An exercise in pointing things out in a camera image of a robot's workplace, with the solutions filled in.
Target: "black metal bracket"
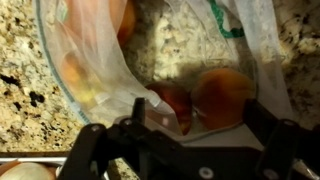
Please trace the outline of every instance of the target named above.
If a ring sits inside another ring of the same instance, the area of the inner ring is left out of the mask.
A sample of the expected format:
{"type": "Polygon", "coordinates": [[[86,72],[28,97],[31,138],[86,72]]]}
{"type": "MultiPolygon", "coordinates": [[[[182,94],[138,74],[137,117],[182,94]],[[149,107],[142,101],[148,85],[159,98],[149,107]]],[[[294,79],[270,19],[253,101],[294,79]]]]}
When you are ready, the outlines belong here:
{"type": "MultiPolygon", "coordinates": [[[[308,143],[319,141],[320,138],[315,139],[319,136],[313,137],[313,132],[292,121],[277,120],[257,101],[248,101],[244,118],[265,146],[263,152],[248,147],[184,147],[142,124],[143,102],[137,99],[131,118],[111,128],[100,124],[85,126],[58,179],[98,180],[108,163],[119,157],[142,180],[307,179],[292,170],[292,162],[297,157],[309,161],[311,155],[305,154],[305,147],[312,147],[308,143]]],[[[309,162],[319,168],[315,161],[309,162]]]]}

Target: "screw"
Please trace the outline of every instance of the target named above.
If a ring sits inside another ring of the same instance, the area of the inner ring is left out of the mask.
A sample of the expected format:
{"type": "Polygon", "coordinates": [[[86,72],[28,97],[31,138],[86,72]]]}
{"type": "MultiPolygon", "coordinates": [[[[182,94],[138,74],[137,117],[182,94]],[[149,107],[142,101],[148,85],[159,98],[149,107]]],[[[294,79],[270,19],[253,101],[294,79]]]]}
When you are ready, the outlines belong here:
{"type": "Polygon", "coordinates": [[[201,167],[199,169],[199,175],[203,178],[203,179],[213,179],[214,177],[214,173],[213,171],[208,168],[208,167],[201,167]]]}
{"type": "Polygon", "coordinates": [[[279,175],[276,171],[273,169],[265,169],[263,170],[263,175],[268,178],[269,180],[278,180],[279,175]]]}
{"type": "Polygon", "coordinates": [[[129,126],[129,125],[132,124],[132,121],[130,119],[127,119],[127,120],[124,121],[124,124],[129,126]]]}
{"type": "Polygon", "coordinates": [[[98,131],[100,129],[100,127],[98,125],[94,125],[91,127],[92,131],[98,131]]]}

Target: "onion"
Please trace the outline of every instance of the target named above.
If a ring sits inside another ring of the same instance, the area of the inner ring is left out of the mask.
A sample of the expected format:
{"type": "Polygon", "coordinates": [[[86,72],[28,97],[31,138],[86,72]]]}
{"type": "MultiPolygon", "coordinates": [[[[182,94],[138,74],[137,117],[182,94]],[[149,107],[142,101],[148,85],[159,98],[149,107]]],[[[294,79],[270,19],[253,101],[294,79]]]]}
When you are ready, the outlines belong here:
{"type": "Polygon", "coordinates": [[[56,178],[56,172],[57,168],[56,167],[48,167],[48,171],[56,178]]]}
{"type": "Polygon", "coordinates": [[[4,174],[6,171],[8,171],[9,169],[13,168],[14,166],[20,164],[19,161],[15,160],[15,161],[10,161],[7,163],[4,163],[0,166],[0,176],[2,174],[4,174]]]}
{"type": "Polygon", "coordinates": [[[38,163],[21,163],[6,171],[0,180],[55,180],[55,176],[38,163]]]}

